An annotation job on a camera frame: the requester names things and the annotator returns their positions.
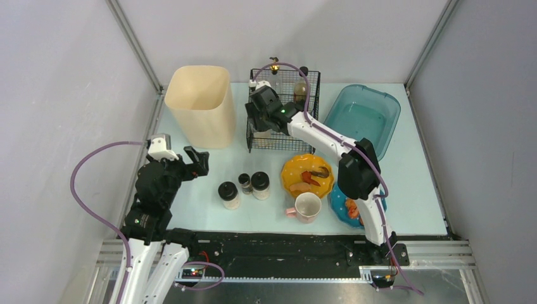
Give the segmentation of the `spice jar black lid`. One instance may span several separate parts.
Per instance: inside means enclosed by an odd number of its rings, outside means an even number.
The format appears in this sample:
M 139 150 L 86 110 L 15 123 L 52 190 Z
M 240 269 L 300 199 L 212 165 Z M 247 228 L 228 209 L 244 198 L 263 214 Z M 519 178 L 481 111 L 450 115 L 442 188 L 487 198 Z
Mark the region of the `spice jar black lid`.
M 251 176 L 253 196 L 258 200 L 266 200 L 270 196 L 270 179 L 265 172 L 255 172 Z
M 218 187 L 218 195 L 223 206 L 228 210 L 235 210 L 240 206 L 239 192 L 235 183 L 225 181 Z
M 253 132 L 252 147 L 256 149 L 269 148 L 272 144 L 272 131 Z

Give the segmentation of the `small pepper shaker jar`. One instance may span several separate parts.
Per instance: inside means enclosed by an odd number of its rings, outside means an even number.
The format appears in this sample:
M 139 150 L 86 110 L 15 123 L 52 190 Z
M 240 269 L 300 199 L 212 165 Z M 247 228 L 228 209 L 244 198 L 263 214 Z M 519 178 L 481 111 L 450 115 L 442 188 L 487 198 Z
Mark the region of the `small pepper shaker jar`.
M 238 177 L 238 182 L 241 186 L 242 192 L 244 194 L 252 194 L 253 193 L 253 187 L 251 185 L 251 179 L 250 176 L 246 173 L 242 173 Z

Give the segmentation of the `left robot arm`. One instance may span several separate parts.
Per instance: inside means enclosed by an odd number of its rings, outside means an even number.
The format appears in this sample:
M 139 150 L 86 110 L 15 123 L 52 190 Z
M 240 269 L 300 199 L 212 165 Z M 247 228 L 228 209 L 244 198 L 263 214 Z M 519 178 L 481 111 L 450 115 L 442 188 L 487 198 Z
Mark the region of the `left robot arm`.
M 112 303 L 163 303 L 189 258 L 194 234 L 167 229 L 171 206 L 183 182 L 208 175 L 210 155 L 191 146 L 184 151 L 190 163 L 172 150 L 152 144 L 147 163 L 137 171 L 134 202 L 121 228 L 128 246 Z

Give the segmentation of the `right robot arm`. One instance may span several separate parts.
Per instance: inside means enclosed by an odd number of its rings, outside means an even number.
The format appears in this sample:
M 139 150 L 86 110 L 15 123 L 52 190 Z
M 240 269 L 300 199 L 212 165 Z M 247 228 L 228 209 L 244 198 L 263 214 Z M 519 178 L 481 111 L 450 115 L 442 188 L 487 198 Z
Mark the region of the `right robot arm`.
M 396 234 L 389 226 L 381 200 L 389 194 L 372 143 L 356 140 L 328 128 L 313 118 L 307 105 L 283 103 L 267 81 L 249 84 L 248 122 L 257 132 L 272 130 L 309 144 L 338 165 L 337 183 L 353 199 L 365 226 L 366 240 L 391 248 Z

